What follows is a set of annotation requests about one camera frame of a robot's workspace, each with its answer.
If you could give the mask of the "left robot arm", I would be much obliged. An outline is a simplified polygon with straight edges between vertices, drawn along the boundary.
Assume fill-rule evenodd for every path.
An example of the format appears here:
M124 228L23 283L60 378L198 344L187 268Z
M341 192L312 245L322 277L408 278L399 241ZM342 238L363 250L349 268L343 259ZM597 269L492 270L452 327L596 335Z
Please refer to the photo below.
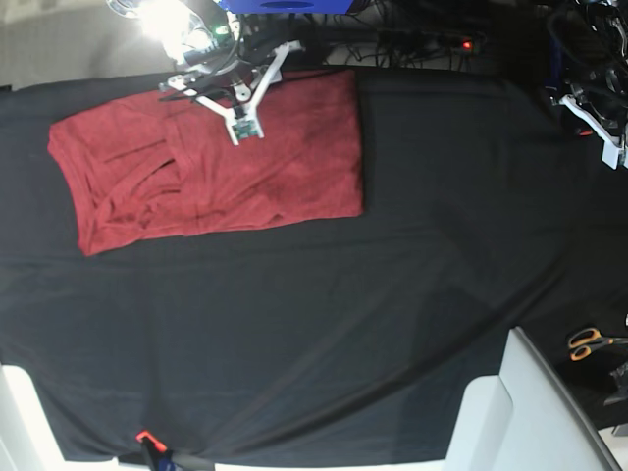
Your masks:
M546 27L550 99L576 135L602 140L615 167L627 155L627 3L556 1Z

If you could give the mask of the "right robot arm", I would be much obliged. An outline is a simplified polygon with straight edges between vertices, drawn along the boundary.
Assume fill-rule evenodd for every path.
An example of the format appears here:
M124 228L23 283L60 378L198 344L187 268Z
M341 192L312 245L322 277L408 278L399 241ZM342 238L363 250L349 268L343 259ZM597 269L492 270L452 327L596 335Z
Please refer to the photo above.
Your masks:
M258 107L283 79L298 40L251 26L246 16L220 11L206 23L185 1L109 1L117 15L138 21L156 38L178 73L160 84L166 101L188 99L219 115L234 144L264 132Z

